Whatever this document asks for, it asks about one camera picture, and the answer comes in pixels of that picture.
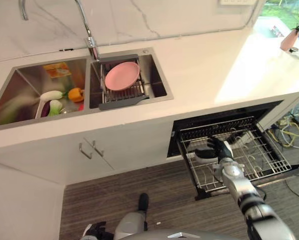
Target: dish rack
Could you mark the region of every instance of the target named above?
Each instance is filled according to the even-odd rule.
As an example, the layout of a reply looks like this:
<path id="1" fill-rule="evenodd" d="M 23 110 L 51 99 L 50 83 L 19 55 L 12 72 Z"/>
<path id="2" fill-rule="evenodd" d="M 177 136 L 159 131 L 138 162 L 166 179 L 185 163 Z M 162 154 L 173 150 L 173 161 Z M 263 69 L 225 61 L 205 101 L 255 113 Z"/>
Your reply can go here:
<path id="1" fill-rule="evenodd" d="M 195 149 L 207 147 L 211 136 L 230 143 L 233 159 L 243 165 L 244 175 L 251 181 L 292 169 L 253 116 L 181 129 L 178 134 L 178 147 L 196 188 L 197 200 L 226 188 L 213 170 L 217 162 L 201 164 L 195 159 Z"/>
<path id="2" fill-rule="evenodd" d="M 129 88 L 122 91 L 113 91 L 106 87 L 105 78 L 111 69 L 123 62 L 134 62 L 140 65 L 138 58 L 125 59 L 123 61 L 104 62 L 100 64 L 100 88 L 102 89 L 102 103 L 99 104 L 100 110 L 108 110 L 119 107 L 126 107 L 137 104 L 139 101 L 148 99 L 145 91 L 145 83 L 142 79 L 141 71 L 136 82 Z"/>
<path id="3" fill-rule="evenodd" d="M 138 66 L 140 65 L 139 60 L 135 59 L 133 61 Z M 138 74 L 136 82 L 129 88 L 122 91 L 113 91 L 106 87 L 105 77 L 111 69 L 117 66 L 120 63 L 104 63 L 100 65 L 100 79 L 101 79 L 101 88 L 102 92 L 102 102 L 104 104 L 110 103 L 113 101 L 131 99 L 135 97 L 145 96 L 144 81 L 142 80 L 141 74 Z"/>

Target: purple eggplant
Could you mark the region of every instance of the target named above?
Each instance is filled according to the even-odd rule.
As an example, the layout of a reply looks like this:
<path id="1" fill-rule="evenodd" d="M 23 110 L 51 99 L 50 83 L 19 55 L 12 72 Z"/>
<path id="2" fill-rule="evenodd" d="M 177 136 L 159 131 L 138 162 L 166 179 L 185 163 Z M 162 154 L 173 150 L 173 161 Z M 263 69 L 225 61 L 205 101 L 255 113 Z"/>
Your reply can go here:
<path id="1" fill-rule="evenodd" d="M 43 109 L 41 110 L 40 117 L 46 117 L 50 113 L 50 101 L 45 102 Z"/>

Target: white cabinet door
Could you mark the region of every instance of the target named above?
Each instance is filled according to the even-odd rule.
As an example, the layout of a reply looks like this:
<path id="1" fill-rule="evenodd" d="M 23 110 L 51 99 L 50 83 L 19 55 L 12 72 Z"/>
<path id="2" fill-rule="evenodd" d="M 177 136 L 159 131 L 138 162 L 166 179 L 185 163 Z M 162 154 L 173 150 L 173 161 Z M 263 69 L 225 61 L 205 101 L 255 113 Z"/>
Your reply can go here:
<path id="1" fill-rule="evenodd" d="M 173 121 L 123 124 L 85 133 L 104 159 L 119 172 L 163 164 L 171 139 Z"/>
<path id="2" fill-rule="evenodd" d="M 80 151 L 80 144 L 91 159 Z M 0 149 L 0 163 L 64 185 L 99 178 L 112 171 L 81 133 L 4 147 Z"/>
<path id="3" fill-rule="evenodd" d="M 58 240 L 64 187 L 0 164 L 0 240 Z"/>

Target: wooden floor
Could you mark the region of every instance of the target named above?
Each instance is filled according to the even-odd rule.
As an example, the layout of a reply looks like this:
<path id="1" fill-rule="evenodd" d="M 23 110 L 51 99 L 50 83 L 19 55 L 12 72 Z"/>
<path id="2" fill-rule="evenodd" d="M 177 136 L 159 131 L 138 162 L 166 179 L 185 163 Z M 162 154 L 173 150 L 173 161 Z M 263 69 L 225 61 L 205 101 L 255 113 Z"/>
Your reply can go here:
<path id="1" fill-rule="evenodd" d="M 299 164 L 299 149 L 284 149 L 290 164 Z M 299 194 L 299 176 L 286 180 Z M 263 189 L 271 205 L 299 240 L 299 198 L 284 181 Z M 148 229 L 197 229 L 247 240 L 246 224 L 229 194 L 195 201 L 183 161 L 162 164 L 66 187 L 60 226 L 61 240 L 79 240 L 87 224 L 107 221 L 114 232 L 122 217 L 137 209 L 138 197 L 150 197 Z"/>

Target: pink vase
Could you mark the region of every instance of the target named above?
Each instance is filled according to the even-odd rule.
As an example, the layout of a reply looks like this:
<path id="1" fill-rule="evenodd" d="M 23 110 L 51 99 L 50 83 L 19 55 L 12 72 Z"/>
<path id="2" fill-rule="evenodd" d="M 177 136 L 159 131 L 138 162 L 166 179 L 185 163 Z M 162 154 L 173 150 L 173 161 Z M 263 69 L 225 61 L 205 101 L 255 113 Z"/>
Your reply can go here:
<path id="1" fill-rule="evenodd" d="M 289 50 L 291 47 L 293 47 L 296 39 L 299 37 L 299 31 L 296 31 L 296 29 L 293 29 L 289 35 L 287 35 L 283 41 L 280 43 L 280 49 L 283 51 Z"/>

